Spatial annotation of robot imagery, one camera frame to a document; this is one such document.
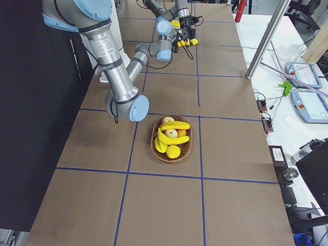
black chair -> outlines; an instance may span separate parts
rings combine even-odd
[[[304,23],[307,25],[307,29],[311,28],[311,23],[301,19],[299,17],[298,11],[302,12],[303,14],[310,16],[314,13],[314,11],[319,7],[320,0],[310,0],[310,2],[307,5],[303,4],[303,0],[294,1],[292,0],[289,3],[289,9],[287,10],[288,13],[291,13],[293,9],[295,9],[295,12],[293,14],[285,14],[286,16],[289,16],[293,24],[295,25],[295,21]]]

apple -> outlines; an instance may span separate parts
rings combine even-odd
[[[161,123],[163,124],[163,123],[169,122],[169,121],[174,121],[174,119],[172,117],[166,116],[162,119]]]
[[[177,138],[178,132],[175,129],[168,129],[165,131],[165,135],[170,138]]]
[[[178,132],[178,137],[183,137],[183,136],[186,136],[186,134],[187,134],[187,131],[184,129],[179,129],[179,130],[177,130],[177,132]]]

brown table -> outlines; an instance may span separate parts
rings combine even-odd
[[[231,7],[193,4],[193,14],[205,19],[194,59],[181,49],[135,83],[150,100],[143,121],[115,124],[108,85],[92,80],[27,246],[294,245]],[[154,16],[131,1],[119,17],[132,57],[154,40]],[[193,131],[188,157],[172,165],[149,144],[166,114]]]

brown basket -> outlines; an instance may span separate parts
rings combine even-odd
[[[160,123],[162,121],[162,119],[164,117],[172,117],[174,120],[177,120],[177,121],[183,121],[183,122],[187,122],[186,119],[184,119],[183,117],[179,116],[179,115],[165,115],[163,117],[161,117],[160,119],[158,119],[154,125],[154,128],[153,128],[153,132],[152,132],[152,137],[151,137],[151,140],[150,140],[150,147],[152,149],[152,152],[153,154],[160,160],[166,162],[166,163],[173,163],[173,162],[177,162],[177,161],[180,161],[182,159],[184,159],[189,151],[190,151],[190,147],[191,147],[191,126],[190,128],[187,130],[187,136],[190,137],[190,140],[188,142],[185,142],[185,143],[182,143],[180,145],[177,145],[180,149],[181,149],[181,154],[178,158],[176,159],[170,159],[168,158],[168,156],[166,155],[166,153],[160,153],[156,150],[155,148],[155,143],[154,143],[154,140],[155,138],[157,137],[157,130],[158,130],[158,127],[160,126]]]

table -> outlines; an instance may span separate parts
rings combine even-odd
[[[252,60],[256,50],[246,47],[258,46],[270,19],[270,16],[264,15],[243,15],[241,22],[236,24],[241,46],[244,47],[243,53],[247,64]],[[283,67],[285,67],[287,61],[293,60],[287,59],[288,56],[293,58],[298,50],[306,48],[306,46],[303,45],[301,37],[287,16],[283,17],[272,38],[272,43],[280,56],[280,61]],[[272,46],[269,45],[268,49],[270,50],[265,52],[263,62],[279,69],[277,59],[272,51]],[[304,60],[300,57],[297,61],[303,62]],[[315,65],[314,67],[318,75],[323,76],[318,66]],[[323,88],[320,90],[327,93],[328,82],[324,78],[321,78],[320,80],[323,85]],[[283,88],[277,85],[282,84],[283,82],[284,80],[281,75],[270,71],[262,65],[257,68],[252,78],[253,88],[263,93],[266,98],[281,96]],[[272,110],[268,110],[268,113],[271,116],[275,115],[275,117],[273,121],[274,133],[269,133],[266,139],[268,145],[282,146],[288,161],[288,166],[297,169],[297,167],[290,162],[290,157],[299,150],[299,147],[309,142],[311,139],[327,138],[328,125],[305,124],[296,112],[290,96],[284,97],[279,106],[276,100],[277,99],[267,100],[268,108],[271,105],[274,105]],[[294,179],[293,182],[294,184],[292,184],[291,187],[293,187],[297,199],[297,206],[312,208],[311,203],[313,203],[317,208],[320,207],[301,176]]]
[[[151,103],[146,119],[116,125],[104,108],[108,85],[92,80],[27,246],[294,244],[231,7],[193,9],[205,19],[194,59],[181,50],[135,83]],[[156,38],[154,16],[135,1],[119,24],[130,57]],[[175,165],[149,145],[167,114],[193,131],[188,157]]]

